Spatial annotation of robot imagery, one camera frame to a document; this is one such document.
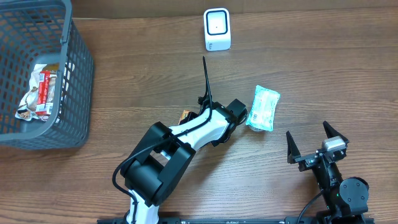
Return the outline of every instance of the wooden table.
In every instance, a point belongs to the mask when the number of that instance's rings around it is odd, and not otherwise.
[[[123,216],[129,198],[113,187],[113,170],[150,125],[198,111],[202,55],[215,101],[238,98],[250,109],[256,85],[282,95],[274,131],[240,126],[226,144],[203,148],[161,212],[298,215],[318,189],[310,171],[286,162],[285,132],[309,154],[327,120],[351,140],[343,177],[370,184],[367,216],[398,221],[398,8],[232,15],[233,45],[223,52],[205,51],[201,16],[75,22],[96,64],[90,139],[81,149],[2,148],[0,223]],[[323,209],[319,200],[307,215]]]

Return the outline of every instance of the snack wrapper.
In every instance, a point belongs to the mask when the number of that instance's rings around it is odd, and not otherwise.
[[[184,111],[182,112],[181,117],[180,117],[180,120],[178,121],[178,124],[180,124],[181,121],[182,121],[183,119],[185,119],[185,118],[188,116],[189,112],[191,112],[191,111],[190,111],[190,110],[184,110]]]
[[[273,131],[275,108],[279,98],[278,92],[257,85],[246,125],[253,131]]]
[[[55,81],[57,79],[58,64],[37,64],[30,74],[29,91],[24,95],[19,103],[15,117],[31,121],[39,119],[48,120],[51,115],[54,100]],[[70,72],[65,69],[64,75],[70,76]]]

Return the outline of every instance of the black cable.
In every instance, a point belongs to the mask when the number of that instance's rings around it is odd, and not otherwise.
[[[303,210],[300,212],[300,215],[298,216],[297,224],[300,224],[300,220],[303,217],[305,211],[318,199],[318,197],[321,197],[322,194],[323,190],[321,190],[321,192],[319,192],[319,194],[317,194],[313,199],[311,199],[311,201],[303,208]]]
[[[127,220],[127,216],[130,214],[130,209],[127,210],[123,216],[123,221],[120,224],[127,224],[127,222],[125,222]]]
[[[137,213],[138,201],[137,201],[137,198],[136,198],[136,196],[135,196],[134,194],[132,194],[132,193],[130,193],[128,190],[122,188],[122,187],[116,182],[116,176],[117,176],[118,172],[120,171],[120,169],[122,168],[122,166],[123,166],[125,163],[127,163],[127,162],[133,160],[133,159],[136,158],[138,155],[140,155],[140,154],[142,154],[142,153],[144,153],[144,152],[146,152],[146,151],[153,150],[153,148],[155,148],[155,147],[157,147],[157,146],[160,146],[160,145],[162,145],[162,144],[164,144],[164,143],[170,142],[171,140],[175,140],[175,139],[177,139],[177,138],[180,137],[180,136],[183,136],[183,135],[185,135],[185,134],[188,134],[188,133],[190,133],[190,132],[192,132],[192,131],[194,131],[194,130],[196,130],[196,129],[202,127],[202,126],[204,126],[207,122],[209,122],[209,121],[211,120],[211,116],[212,116],[212,114],[213,114],[213,102],[212,102],[212,99],[211,99],[210,83],[209,83],[209,78],[208,78],[208,75],[207,75],[207,67],[206,67],[206,59],[205,59],[205,56],[203,56],[203,68],[204,68],[204,70],[205,70],[205,78],[206,78],[206,92],[205,92],[205,97],[206,97],[207,94],[208,94],[208,97],[209,97],[209,100],[210,100],[210,105],[209,105],[209,108],[210,108],[209,117],[207,117],[207,119],[206,119],[204,122],[202,122],[202,123],[196,125],[195,127],[192,127],[192,128],[190,128],[190,129],[187,129],[187,130],[185,130],[185,131],[183,131],[183,132],[181,132],[181,133],[178,133],[178,134],[176,134],[176,135],[173,135],[173,136],[170,137],[170,138],[163,139],[163,140],[157,142],[156,144],[153,144],[153,145],[151,145],[151,146],[149,146],[149,147],[146,147],[145,149],[143,149],[143,150],[137,152],[136,154],[132,155],[131,157],[128,157],[128,158],[125,159],[123,162],[121,162],[121,163],[116,167],[116,169],[115,169],[114,172],[113,172],[113,175],[112,175],[112,184],[113,184],[118,190],[120,190],[122,193],[124,193],[124,194],[130,196],[130,197],[132,198],[132,200],[134,201],[134,203],[133,203],[133,205],[134,205],[134,211],[133,211],[133,213],[132,213],[132,224],[135,224],[135,223],[136,223],[136,213]]]

